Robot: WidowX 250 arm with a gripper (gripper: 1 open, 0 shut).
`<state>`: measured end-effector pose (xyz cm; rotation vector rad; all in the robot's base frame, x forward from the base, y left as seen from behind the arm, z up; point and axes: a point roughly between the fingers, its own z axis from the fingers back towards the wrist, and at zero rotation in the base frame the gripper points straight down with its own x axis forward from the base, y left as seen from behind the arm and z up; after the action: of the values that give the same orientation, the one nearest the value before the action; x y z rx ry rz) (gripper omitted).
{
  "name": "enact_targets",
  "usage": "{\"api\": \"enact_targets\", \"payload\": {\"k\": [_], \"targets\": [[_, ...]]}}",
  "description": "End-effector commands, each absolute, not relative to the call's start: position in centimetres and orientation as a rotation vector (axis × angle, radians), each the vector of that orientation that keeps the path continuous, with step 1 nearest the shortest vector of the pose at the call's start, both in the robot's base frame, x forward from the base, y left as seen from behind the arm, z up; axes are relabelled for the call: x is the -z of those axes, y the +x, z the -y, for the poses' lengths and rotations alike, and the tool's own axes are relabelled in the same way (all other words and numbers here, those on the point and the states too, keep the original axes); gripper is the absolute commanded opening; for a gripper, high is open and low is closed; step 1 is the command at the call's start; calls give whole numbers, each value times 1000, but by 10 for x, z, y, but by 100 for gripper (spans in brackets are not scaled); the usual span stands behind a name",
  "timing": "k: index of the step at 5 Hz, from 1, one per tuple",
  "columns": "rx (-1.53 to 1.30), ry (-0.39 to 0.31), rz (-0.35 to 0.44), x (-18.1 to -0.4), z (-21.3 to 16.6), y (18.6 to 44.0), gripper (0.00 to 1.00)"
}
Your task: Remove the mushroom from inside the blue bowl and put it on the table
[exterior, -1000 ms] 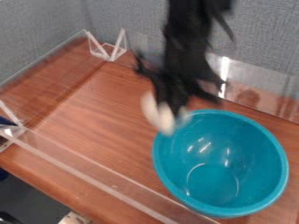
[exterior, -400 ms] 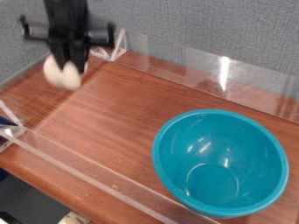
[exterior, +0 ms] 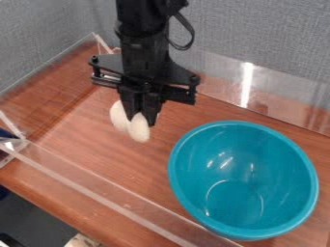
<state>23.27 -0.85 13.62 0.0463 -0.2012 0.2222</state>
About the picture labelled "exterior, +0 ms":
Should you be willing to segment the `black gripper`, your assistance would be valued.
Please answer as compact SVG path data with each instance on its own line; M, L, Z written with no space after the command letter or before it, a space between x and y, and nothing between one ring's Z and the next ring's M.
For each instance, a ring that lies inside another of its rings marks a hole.
M172 61L166 31L116 35L121 54L100 55L96 62L90 57L92 80L117 91L128 120L141 112L153 126L168 100L195 104L200 77Z

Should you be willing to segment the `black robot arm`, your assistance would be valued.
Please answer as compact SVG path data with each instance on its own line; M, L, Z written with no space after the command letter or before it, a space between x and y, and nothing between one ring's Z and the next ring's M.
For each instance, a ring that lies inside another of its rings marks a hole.
M188 0L116 0L114 33L121 52L93 55L89 59L93 83L117 90L124 116L140 114L148 125L156 123L162 104L196 102L200 77L178 66L168 50L189 49L168 37L168 23L174 18L188 32L195 29L180 10Z

